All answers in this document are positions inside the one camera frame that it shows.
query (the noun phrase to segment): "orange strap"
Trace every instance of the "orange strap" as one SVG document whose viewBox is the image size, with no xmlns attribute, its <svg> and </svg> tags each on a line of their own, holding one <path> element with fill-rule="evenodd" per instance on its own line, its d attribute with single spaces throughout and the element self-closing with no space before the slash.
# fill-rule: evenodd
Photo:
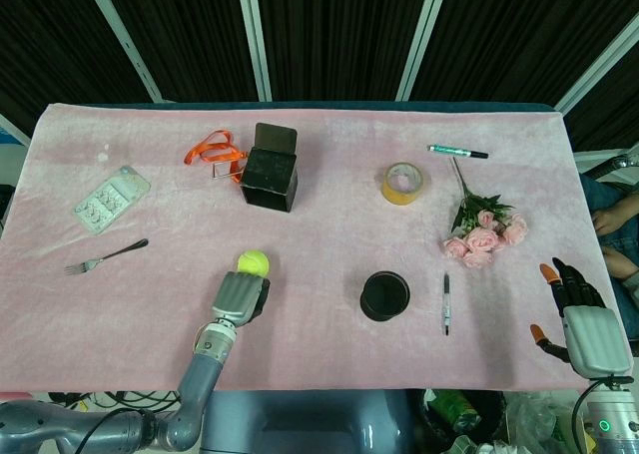
<svg viewBox="0 0 639 454">
<path fill-rule="evenodd" d="M 209 140 L 217 135 L 224 136 L 227 140 L 225 142 L 209 143 Z M 229 153 L 223 153 L 221 155 L 207 156 L 207 152 L 213 150 L 231 150 Z M 233 181 L 239 183 L 242 179 L 242 173 L 240 172 L 239 160 L 244 160 L 249 154 L 247 152 L 241 152 L 233 144 L 233 134 L 229 130 L 215 130 L 204 138 L 197 145 L 192 147 L 187 155 L 184 157 L 185 165 L 190 165 L 195 157 L 200 157 L 205 162 L 219 163 L 219 162 L 231 162 L 230 173 L 236 173 L 232 175 Z"/>
</svg>

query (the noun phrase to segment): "pink tablecloth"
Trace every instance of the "pink tablecloth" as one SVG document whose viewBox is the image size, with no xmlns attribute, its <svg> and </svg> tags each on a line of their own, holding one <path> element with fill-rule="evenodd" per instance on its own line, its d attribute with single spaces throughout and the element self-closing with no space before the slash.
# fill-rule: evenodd
<svg viewBox="0 0 639 454">
<path fill-rule="evenodd" d="M 208 132 L 241 148 L 256 122 L 299 132 L 300 185 L 289 214 L 248 206 L 211 166 L 182 162 Z M 490 153 L 463 160 L 470 187 L 502 194 L 528 219 L 526 241 L 470 270 L 445 259 L 460 199 L 442 143 Z M 427 189 L 407 207 L 380 176 L 407 161 Z M 123 165 L 151 191 L 98 236 L 73 206 Z M 139 238 L 148 247 L 65 276 L 63 266 Z M 0 391 L 175 389 L 227 270 L 248 248 L 272 264 L 264 313 L 239 329 L 222 389 L 582 386 L 535 346 L 529 324 L 562 340 L 538 265 L 556 255 L 614 297 L 558 113 L 435 114 L 329 110 L 175 112 L 50 106 L 38 123 L 0 250 Z M 408 309 L 364 317 L 365 280 L 389 269 Z M 444 271 L 452 332 L 441 333 Z"/>
</svg>

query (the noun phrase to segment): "pen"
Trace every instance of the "pen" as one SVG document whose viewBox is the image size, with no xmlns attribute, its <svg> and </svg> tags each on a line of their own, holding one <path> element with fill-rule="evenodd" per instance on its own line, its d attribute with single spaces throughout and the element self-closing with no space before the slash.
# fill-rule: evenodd
<svg viewBox="0 0 639 454">
<path fill-rule="evenodd" d="M 450 332 L 450 278 L 446 272 L 443 275 L 443 330 L 446 334 Z"/>
<path fill-rule="evenodd" d="M 466 150 L 464 148 L 445 147 L 442 145 L 428 145 L 428 150 L 430 152 L 454 155 L 456 157 L 488 158 L 487 153 L 474 152 L 473 150 Z"/>
</svg>

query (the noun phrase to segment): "black box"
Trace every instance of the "black box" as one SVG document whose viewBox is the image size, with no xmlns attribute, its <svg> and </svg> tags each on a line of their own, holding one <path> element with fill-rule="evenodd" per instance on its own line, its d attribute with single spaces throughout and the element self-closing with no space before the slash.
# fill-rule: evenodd
<svg viewBox="0 0 639 454">
<path fill-rule="evenodd" d="M 242 193 L 250 205 L 289 212 L 298 188 L 293 128 L 256 124 L 255 146 L 242 174 Z"/>
</svg>

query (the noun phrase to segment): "yellow tennis ball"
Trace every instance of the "yellow tennis ball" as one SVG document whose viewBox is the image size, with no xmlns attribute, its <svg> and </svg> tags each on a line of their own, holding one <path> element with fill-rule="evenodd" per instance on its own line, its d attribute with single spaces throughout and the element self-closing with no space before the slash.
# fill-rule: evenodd
<svg viewBox="0 0 639 454">
<path fill-rule="evenodd" d="M 263 252 L 256 249 L 244 251 L 238 259 L 238 271 L 267 277 L 269 274 L 269 259 Z"/>
</svg>

